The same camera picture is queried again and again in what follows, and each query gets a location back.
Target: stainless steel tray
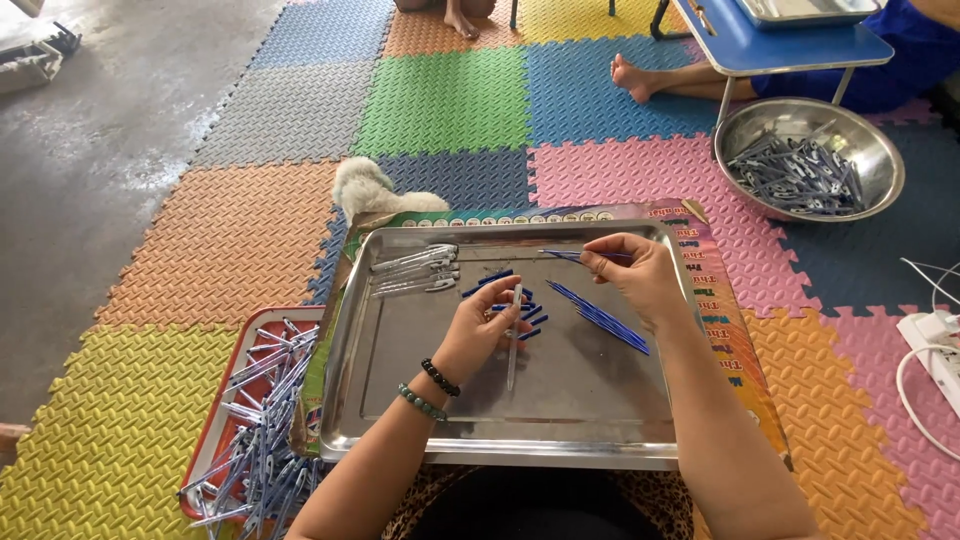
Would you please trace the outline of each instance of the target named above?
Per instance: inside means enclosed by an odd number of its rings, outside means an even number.
[[[518,357],[513,392],[507,361],[492,357],[462,395],[449,422],[427,444],[427,462],[670,470],[677,444],[656,340],[613,285],[597,285],[579,264],[538,249],[579,250],[611,233],[635,233],[666,245],[690,312],[700,322],[676,236],[655,220],[380,229],[367,238],[341,302],[326,364],[321,457],[337,461],[386,410],[396,386],[420,371],[444,338],[461,292],[505,268],[523,276],[550,316]],[[372,263],[430,243],[460,245],[462,277],[453,289],[370,298]],[[553,280],[638,331],[651,355],[630,348],[577,314],[544,282]]]
[[[736,0],[760,30],[856,24],[880,11],[877,0]]]

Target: bare foot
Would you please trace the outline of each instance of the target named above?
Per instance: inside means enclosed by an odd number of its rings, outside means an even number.
[[[610,62],[610,76],[613,83],[630,92],[630,96],[637,103],[650,101],[650,96],[658,90],[655,86],[657,75],[654,72],[636,67],[624,60],[620,54]]]
[[[448,10],[444,15],[444,22],[447,26],[453,27],[463,37],[467,39],[477,39],[480,37],[480,31],[476,29],[475,26],[470,24],[470,21],[464,17],[464,14],[459,10],[450,11]]]

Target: metal bowl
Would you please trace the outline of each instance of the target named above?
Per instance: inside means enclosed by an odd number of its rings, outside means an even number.
[[[775,131],[784,139],[799,140],[834,119],[833,125],[816,140],[827,150],[856,163],[866,206],[859,213],[820,216],[777,209],[744,190],[737,182],[739,177],[727,166],[730,158],[760,138],[764,130]],[[760,215],[780,221],[824,223],[863,219],[889,207],[903,190],[903,158],[894,143],[862,116],[823,101],[804,98],[755,101],[721,122],[713,137],[713,149],[734,192]]]

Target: green beaded bracelet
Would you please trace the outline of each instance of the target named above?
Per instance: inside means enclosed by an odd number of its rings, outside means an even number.
[[[418,409],[423,411],[423,414],[426,414],[430,418],[433,418],[434,420],[439,420],[441,422],[446,420],[445,412],[425,402],[423,398],[415,394],[414,391],[408,388],[406,384],[401,382],[398,389],[399,389],[400,395],[403,396],[403,399],[414,404]]]

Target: small white dog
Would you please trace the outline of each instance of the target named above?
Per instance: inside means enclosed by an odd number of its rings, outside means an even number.
[[[337,167],[337,176],[333,181],[333,202],[344,209],[347,221],[351,224],[354,215],[367,211],[450,210],[446,201],[426,191],[397,195],[394,193],[394,182],[369,158],[350,158]]]

